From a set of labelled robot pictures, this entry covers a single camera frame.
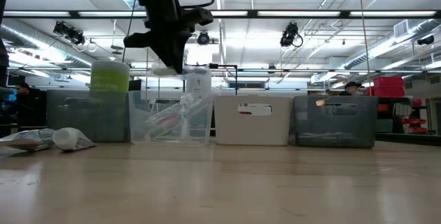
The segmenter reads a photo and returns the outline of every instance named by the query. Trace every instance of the wooden table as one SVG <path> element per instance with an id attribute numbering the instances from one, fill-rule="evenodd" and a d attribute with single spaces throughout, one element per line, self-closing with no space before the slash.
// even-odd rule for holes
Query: wooden table
<path id="1" fill-rule="evenodd" d="M 1 224 L 440 221 L 437 147 L 0 149 Z"/>

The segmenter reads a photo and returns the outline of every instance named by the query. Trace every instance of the clear plastic bin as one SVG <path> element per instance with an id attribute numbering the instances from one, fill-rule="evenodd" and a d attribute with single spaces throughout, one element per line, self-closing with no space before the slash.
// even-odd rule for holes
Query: clear plastic bin
<path id="1" fill-rule="evenodd" d="M 76 128 L 98 143 L 129 143 L 127 93 L 48 90 L 48 127 Z"/>
<path id="2" fill-rule="evenodd" d="M 372 148 L 378 97 L 296 96 L 289 142 L 317 147 Z"/>
<path id="3" fill-rule="evenodd" d="M 151 104 L 146 101 L 146 93 L 140 91 L 129 92 L 130 109 L 130 136 L 134 143 L 153 143 L 153 144 L 185 144 L 185 145 L 205 145 L 209 143 L 209 132 L 212 120 L 213 96 L 208 95 L 198 101 L 191 109 L 181 112 L 176 122 L 172 124 L 169 132 L 152 136 L 152 129 L 148 120 L 155 114 L 165 111 L 164 105 L 158 108 L 151 108 Z"/>

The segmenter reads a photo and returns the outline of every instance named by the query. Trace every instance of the plastic storage bin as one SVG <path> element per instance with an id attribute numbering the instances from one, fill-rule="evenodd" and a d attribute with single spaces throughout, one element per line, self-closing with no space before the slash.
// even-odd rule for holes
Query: plastic storage bin
<path id="1" fill-rule="evenodd" d="M 290 97 L 216 96 L 216 143 L 287 145 L 291 105 Z"/>
<path id="2" fill-rule="evenodd" d="M 208 94 L 198 101 L 198 105 L 181 112 L 179 104 L 150 103 L 145 99 L 145 91 L 129 92 L 130 136 L 134 143 L 150 144 L 183 144 L 205 145 L 209 143 L 209 132 L 212 120 L 213 96 Z M 163 130 L 148 125 L 149 120 L 161 111 L 170 111 L 170 117 L 165 116 L 161 124 L 169 121 L 164 134 Z"/>
<path id="3" fill-rule="evenodd" d="M 76 128 L 98 143 L 129 143 L 127 93 L 48 90 L 48 127 Z"/>
<path id="4" fill-rule="evenodd" d="M 404 81 L 401 77 L 378 77 L 373 79 L 374 88 L 403 88 Z"/>
<path id="5" fill-rule="evenodd" d="M 403 88 L 376 88 L 374 96 L 379 97 L 404 97 Z"/>
<path id="6" fill-rule="evenodd" d="M 378 97 L 297 96 L 289 142 L 316 147 L 372 148 Z"/>

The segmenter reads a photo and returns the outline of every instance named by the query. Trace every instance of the ceiling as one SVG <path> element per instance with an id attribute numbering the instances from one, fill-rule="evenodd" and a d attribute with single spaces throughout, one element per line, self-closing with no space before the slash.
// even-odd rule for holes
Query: ceiling
<path id="1" fill-rule="evenodd" d="M 209 0 L 181 0 L 181 5 L 204 3 Z M 441 1 L 436 0 L 363 0 L 368 10 L 441 10 Z M 210 10 L 359 10 L 360 0 L 216 0 L 208 7 Z M 124 0 L 8 0 L 6 10 L 131 10 Z M 393 32 L 393 26 L 403 19 L 366 20 L 366 40 L 371 44 Z M 38 32 L 56 38 L 52 32 L 56 21 L 65 21 L 69 26 L 84 31 L 84 35 L 98 45 L 95 52 L 84 51 L 93 59 L 108 60 L 121 55 L 112 54 L 112 44 L 123 46 L 123 37 L 127 34 L 129 20 L 116 21 L 108 19 L 18 19 Z M 289 21 L 296 21 L 300 30 L 303 28 L 305 40 L 301 48 L 285 52 L 280 49 L 280 37 Z M 213 62 L 237 64 L 242 67 L 267 68 L 276 64 L 278 68 L 337 68 L 338 62 L 333 59 L 345 59 L 365 49 L 365 36 L 361 20 L 314 19 L 223 19 L 215 20 L 207 26 L 197 26 L 196 36 L 200 31 L 208 31 L 210 37 L 219 39 L 219 25 L 224 27 L 225 58 L 221 60 L 218 48 L 214 48 Z M 145 32 L 142 20 L 132 22 L 130 33 Z M 435 36 L 434 46 L 438 46 Z M 59 39 L 67 45 L 69 41 Z M 409 43 L 403 44 L 394 51 L 384 54 L 379 59 L 389 59 L 390 63 L 412 55 Z M 125 61 L 143 66 L 147 56 L 149 63 L 156 63 L 158 57 L 147 49 L 127 49 Z M 373 68 L 381 69 L 379 63 Z"/>

